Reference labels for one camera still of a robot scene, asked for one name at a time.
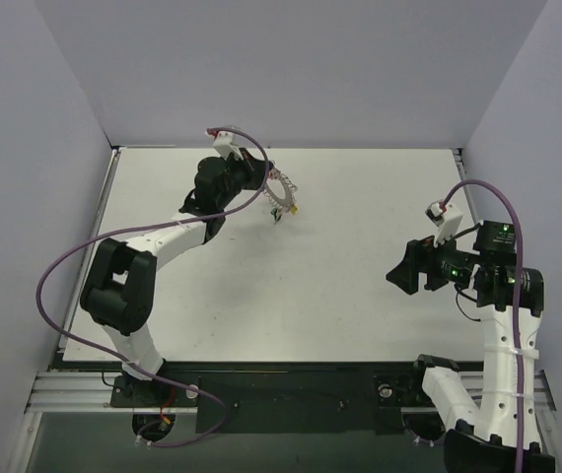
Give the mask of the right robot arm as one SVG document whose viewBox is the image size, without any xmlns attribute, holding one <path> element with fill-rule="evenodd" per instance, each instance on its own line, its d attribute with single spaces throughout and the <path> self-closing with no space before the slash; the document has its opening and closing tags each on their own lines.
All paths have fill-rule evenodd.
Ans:
<svg viewBox="0 0 562 473">
<path fill-rule="evenodd" d="M 544 309 L 541 273 L 516 269 L 511 224 L 483 221 L 474 227 L 471 252 L 450 238 L 413 239 L 386 279 L 408 295 L 454 284 L 471 288 L 480 310 L 484 361 L 481 398 L 465 389 L 456 362 L 421 355 L 406 378 L 408 396 L 435 406 L 446 430 L 444 464 L 450 472 L 552 472 L 535 419 L 534 364 Z"/>
</svg>

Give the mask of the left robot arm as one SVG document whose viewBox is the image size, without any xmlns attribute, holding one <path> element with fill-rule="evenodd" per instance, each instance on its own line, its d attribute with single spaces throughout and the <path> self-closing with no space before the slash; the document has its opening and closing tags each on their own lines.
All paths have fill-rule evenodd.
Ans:
<svg viewBox="0 0 562 473">
<path fill-rule="evenodd" d="M 241 148 L 240 158 L 207 157 L 197 165 L 193 188 L 174 220 L 184 225 L 147 232 L 128 240 L 108 237 L 96 248 L 80 307 L 102 327 L 117 353 L 124 386 L 139 403 L 158 406 L 173 392 L 155 347 L 148 319 L 157 273 L 176 257 L 214 238 L 226 222 L 224 212 L 244 190 L 256 191 L 275 165 L 253 158 Z"/>
</svg>

